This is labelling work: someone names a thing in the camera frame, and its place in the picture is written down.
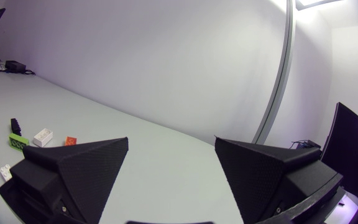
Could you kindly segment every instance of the ceiling light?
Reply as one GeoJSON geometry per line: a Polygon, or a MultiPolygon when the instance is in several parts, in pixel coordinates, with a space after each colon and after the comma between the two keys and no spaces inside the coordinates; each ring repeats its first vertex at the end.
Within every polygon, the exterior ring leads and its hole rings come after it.
{"type": "Polygon", "coordinates": [[[340,1],[340,0],[296,0],[296,9],[302,10],[313,6],[319,6],[329,2],[340,1]]]}

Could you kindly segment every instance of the white block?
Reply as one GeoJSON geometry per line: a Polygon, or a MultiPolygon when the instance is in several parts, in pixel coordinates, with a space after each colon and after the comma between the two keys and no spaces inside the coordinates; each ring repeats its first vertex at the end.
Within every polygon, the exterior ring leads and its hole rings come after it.
{"type": "Polygon", "coordinates": [[[53,137],[53,132],[44,128],[38,134],[34,136],[33,142],[39,147],[44,147],[53,137]]]}
{"type": "Polygon", "coordinates": [[[10,169],[11,167],[9,164],[6,164],[4,167],[0,168],[0,173],[2,177],[5,179],[5,181],[8,181],[12,178],[11,171],[9,171],[10,169]]]}

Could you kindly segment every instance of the gray trim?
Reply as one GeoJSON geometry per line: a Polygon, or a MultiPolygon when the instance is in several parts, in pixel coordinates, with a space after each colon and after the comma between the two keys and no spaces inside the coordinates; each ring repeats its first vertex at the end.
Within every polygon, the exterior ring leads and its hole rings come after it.
{"type": "Polygon", "coordinates": [[[295,20],[293,17],[294,0],[287,0],[287,14],[285,22],[285,36],[280,66],[270,100],[268,102],[264,117],[259,125],[252,143],[263,144],[273,126],[278,109],[283,99],[285,86],[287,85],[292,61],[292,46],[295,39],[295,20]]]}

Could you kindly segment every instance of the white table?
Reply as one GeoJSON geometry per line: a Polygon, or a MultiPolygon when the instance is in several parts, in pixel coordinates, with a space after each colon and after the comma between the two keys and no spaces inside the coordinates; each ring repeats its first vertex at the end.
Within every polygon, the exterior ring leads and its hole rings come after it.
{"type": "MultiPolygon", "coordinates": [[[[31,145],[43,128],[53,131],[46,147],[62,146],[66,136],[77,138],[77,143],[129,138],[129,152],[100,223],[242,223],[214,147],[205,142],[39,77],[0,73],[0,167],[24,158],[8,145],[11,118],[18,120],[31,145]]],[[[0,186],[3,183],[0,175],[0,186]]],[[[0,223],[20,223],[1,196],[0,223]]]]}

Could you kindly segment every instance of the power adapter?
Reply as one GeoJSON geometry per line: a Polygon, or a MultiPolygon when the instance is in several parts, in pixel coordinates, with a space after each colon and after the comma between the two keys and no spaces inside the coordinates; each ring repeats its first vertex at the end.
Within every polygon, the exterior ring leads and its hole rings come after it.
{"type": "Polygon", "coordinates": [[[7,60],[5,62],[6,72],[9,73],[24,73],[25,65],[22,63],[16,62],[14,60],[7,60]]]}

